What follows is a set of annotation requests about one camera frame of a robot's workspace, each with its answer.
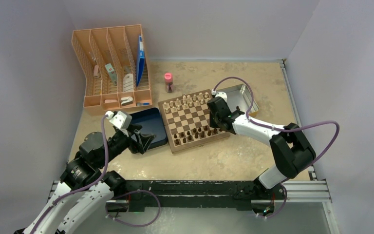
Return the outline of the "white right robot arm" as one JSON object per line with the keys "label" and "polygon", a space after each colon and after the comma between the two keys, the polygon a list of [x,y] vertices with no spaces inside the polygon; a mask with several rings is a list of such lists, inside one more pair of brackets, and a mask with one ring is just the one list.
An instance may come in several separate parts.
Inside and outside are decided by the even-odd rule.
{"label": "white right robot arm", "polygon": [[271,148],[274,165],[254,181],[254,192],[259,198],[268,197],[273,187],[295,178],[316,158],[310,142],[294,123],[269,126],[267,122],[247,117],[240,109],[232,112],[222,97],[210,99],[207,106],[212,128],[250,137]]}

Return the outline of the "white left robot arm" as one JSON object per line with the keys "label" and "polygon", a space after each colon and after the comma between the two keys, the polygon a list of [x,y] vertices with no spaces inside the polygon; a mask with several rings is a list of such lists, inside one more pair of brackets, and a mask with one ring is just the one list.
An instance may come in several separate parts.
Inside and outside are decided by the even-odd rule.
{"label": "white left robot arm", "polygon": [[154,134],[141,134],[139,126],[125,135],[116,130],[106,139],[105,132],[88,134],[75,158],[60,176],[60,182],[38,217],[17,234],[71,234],[107,200],[121,199],[126,193],[126,180],[117,172],[106,172],[105,164],[126,149],[144,153],[155,139]]}

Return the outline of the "wooden chess board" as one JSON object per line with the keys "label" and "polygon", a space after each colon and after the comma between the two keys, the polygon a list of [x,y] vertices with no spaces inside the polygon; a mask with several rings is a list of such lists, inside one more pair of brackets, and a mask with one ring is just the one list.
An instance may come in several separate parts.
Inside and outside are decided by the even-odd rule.
{"label": "wooden chess board", "polygon": [[[217,134],[213,133],[214,128],[210,127],[209,125],[209,113],[206,115],[199,115],[198,113],[180,115],[178,113],[165,114],[160,109],[159,111],[164,122],[170,150],[173,154],[230,136],[230,133],[224,131],[221,133],[219,130]],[[203,131],[203,126],[207,126],[208,130],[205,131],[205,137],[200,138],[200,133]],[[193,128],[196,128],[196,134],[192,132]],[[192,141],[188,141],[187,131],[190,131]],[[183,138],[180,138],[179,136],[181,132],[184,132],[185,136],[183,138],[186,138],[186,143],[183,143]],[[174,134],[177,134],[177,139],[180,140],[180,145],[174,145]]]}

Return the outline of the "row of white chess pieces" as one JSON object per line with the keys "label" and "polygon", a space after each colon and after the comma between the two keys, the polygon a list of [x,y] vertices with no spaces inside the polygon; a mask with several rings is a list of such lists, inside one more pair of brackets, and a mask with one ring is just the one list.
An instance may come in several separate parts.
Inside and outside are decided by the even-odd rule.
{"label": "row of white chess pieces", "polygon": [[165,114],[191,114],[206,115],[209,113],[207,102],[211,99],[211,91],[204,90],[192,94],[182,95],[158,103],[158,107]]}

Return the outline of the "dark blue tin lid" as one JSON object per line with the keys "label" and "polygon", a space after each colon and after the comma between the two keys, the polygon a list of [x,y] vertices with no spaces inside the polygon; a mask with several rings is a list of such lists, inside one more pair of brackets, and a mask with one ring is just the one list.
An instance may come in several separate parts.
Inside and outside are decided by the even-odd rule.
{"label": "dark blue tin lid", "polygon": [[164,122],[158,108],[149,108],[140,112],[132,113],[130,116],[132,117],[131,124],[142,126],[142,129],[140,130],[142,134],[156,135],[149,150],[161,147],[168,143]]}

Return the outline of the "silver metal tin tray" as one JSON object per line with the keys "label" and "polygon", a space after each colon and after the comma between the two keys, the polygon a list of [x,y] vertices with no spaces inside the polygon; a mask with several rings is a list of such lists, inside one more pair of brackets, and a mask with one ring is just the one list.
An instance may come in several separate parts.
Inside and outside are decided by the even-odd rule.
{"label": "silver metal tin tray", "polygon": [[257,116],[259,107],[255,101],[253,101],[252,104],[250,104],[251,93],[245,84],[239,84],[239,85],[223,88],[218,91],[226,93],[227,104],[231,112],[234,112],[237,106],[242,112],[246,112],[247,109],[251,107],[249,115],[251,117]]}

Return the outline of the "white clip in organizer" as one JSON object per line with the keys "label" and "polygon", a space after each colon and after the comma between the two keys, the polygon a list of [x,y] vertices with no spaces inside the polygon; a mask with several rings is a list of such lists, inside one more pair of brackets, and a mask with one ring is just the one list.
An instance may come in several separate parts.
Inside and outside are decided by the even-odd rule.
{"label": "white clip in organizer", "polygon": [[134,102],[134,99],[133,99],[133,97],[131,97],[131,96],[128,96],[128,97],[122,97],[122,98],[120,99],[120,106],[121,106],[121,107],[128,106],[128,105],[133,104],[133,102]]}

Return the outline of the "white striped card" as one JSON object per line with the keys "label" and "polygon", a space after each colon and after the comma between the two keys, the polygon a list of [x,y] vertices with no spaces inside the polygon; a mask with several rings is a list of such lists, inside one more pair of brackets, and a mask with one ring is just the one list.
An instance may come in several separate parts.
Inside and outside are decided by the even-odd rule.
{"label": "white striped card", "polygon": [[134,77],[132,73],[128,73],[123,77],[122,81],[122,92],[133,92],[134,91]]}

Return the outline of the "pink capped small bottle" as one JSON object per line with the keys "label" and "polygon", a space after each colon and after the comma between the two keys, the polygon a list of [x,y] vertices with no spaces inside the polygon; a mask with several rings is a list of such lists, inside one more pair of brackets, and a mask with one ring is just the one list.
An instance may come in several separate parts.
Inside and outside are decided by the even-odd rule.
{"label": "pink capped small bottle", "polygon": [[166,92],[172,93],[174,90],[172,73],[165,73],[164,80],[165,80]]}

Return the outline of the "teal white small box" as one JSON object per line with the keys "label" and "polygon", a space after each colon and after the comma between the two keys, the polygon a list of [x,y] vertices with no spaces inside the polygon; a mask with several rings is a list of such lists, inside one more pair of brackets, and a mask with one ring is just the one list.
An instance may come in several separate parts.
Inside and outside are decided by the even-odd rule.
{"label": "teal white small box", "polygon": [[111,63],[105,65],[107,73],[109,75],[110,80],[112,81],[113,85],[116,86],[118,82],[117,72],[115,71],[114,67]]}

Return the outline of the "blue folder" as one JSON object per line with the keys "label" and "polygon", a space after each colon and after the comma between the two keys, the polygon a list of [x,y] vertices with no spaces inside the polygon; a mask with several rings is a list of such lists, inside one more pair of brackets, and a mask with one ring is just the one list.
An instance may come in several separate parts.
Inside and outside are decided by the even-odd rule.
{"label": "blue folder", "polygon": [[144,67],[145,67],[145,50],[144,50],[144,42],[143,42],[142,35],[139,35],[139,38],[138,38],[138,54],[137,55],[138,57],[137,57],[137,63],[136,63],[136,69],[137,69],[136,86],[138,87],[141,82],[142,75],[144,72]]}

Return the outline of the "pink small item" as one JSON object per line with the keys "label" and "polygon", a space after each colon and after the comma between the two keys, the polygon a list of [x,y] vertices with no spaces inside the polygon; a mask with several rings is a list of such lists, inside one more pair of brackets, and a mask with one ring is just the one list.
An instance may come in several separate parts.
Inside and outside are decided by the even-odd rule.
{"label": "pink small item", "polygon": [[93,69],[93,77],[94,77],[94,78],[100,78],[100,69],[99,69],[99,66],[98,66],[98,65],[95,65],[95,66],[94,66],[94,69]]}

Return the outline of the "orange plastic file organizer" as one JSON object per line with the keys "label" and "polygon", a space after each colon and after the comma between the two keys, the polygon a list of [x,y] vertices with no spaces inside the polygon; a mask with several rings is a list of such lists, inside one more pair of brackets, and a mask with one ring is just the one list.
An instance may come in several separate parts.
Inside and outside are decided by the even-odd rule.
{"label": "orange plastic file organizer", "polygon": [[86,79],[83,109],[89,115],[152,105],[150,63],[140,24],[75,30],[72,46]]}

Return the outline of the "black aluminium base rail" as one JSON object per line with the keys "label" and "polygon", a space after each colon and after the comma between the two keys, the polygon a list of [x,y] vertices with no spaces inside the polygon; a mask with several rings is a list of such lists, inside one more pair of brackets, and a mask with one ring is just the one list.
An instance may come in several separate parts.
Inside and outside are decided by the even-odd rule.
{"label": "black aluminium base rail", "polygon": [[286,201],[302,203],[330,202],[324,181],[288,181],[268,192],[257,190],[253,181],[209,180],[127,180],[121,183],[118,196],[107,191],[112,210],[118,206],[130,212],[149,207],[162,208],[234,208],[259,215],[278,211]]}

